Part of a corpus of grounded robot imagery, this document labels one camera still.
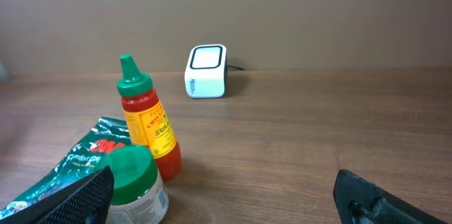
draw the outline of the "white device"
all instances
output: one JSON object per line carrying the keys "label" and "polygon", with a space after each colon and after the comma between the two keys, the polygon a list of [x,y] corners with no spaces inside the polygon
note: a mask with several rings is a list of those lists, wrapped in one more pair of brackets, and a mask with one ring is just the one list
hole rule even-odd
{"label": "white device", "polygon": [[224,45],[199,45],[190,52],[185,89],[192,98],[219,98],[225,94],[227,57]]}

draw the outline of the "green jar lid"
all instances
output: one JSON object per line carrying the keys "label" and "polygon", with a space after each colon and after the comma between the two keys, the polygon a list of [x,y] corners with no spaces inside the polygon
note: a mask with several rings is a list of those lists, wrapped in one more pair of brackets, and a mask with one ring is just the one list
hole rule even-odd
{"label": "green jar lid", "polygon": [[153,81],[141,73],[130,54],[121,55],[122,77],[118,81],[118,92],[123,97],[143,94],[153,87]]}
{"label": "green jar lid", "polygon": [[157,181],[158,169],[149,149],[124,146],[104,156],[94,171],[110,166],[114,176],[112,205],[123,205],[144,195]]}

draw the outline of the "green nozzle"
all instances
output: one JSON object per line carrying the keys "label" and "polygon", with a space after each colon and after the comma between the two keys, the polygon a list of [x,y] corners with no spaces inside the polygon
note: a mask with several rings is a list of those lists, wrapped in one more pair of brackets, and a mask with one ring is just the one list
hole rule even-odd
{"label": "green nozzle", "polygon": [[143,94],[153,87],[153,81],[146,73],[141,73],[130,54],[121,55],[123,78],[118,81],[118,92],[123,97]]}

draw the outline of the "orange label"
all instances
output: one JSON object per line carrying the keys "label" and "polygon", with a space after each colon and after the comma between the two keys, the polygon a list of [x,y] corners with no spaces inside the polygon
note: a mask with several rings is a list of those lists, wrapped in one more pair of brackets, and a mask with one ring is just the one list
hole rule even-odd
{"label": "orange label", "polygon": [[147,146],[154,158],[160,158],[176,146],[170,121],[159,101],[141,112],[124,111],[132,143]]}

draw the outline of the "green plastic package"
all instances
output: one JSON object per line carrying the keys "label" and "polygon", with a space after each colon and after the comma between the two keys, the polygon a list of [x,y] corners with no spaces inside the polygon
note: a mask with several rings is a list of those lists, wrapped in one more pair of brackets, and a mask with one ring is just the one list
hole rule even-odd
{"label": "green plastic package", "polygon": [[126,121],[101,117],[48,175],[0,211],[0,220],[91,174],[102,156],[130,144]]}

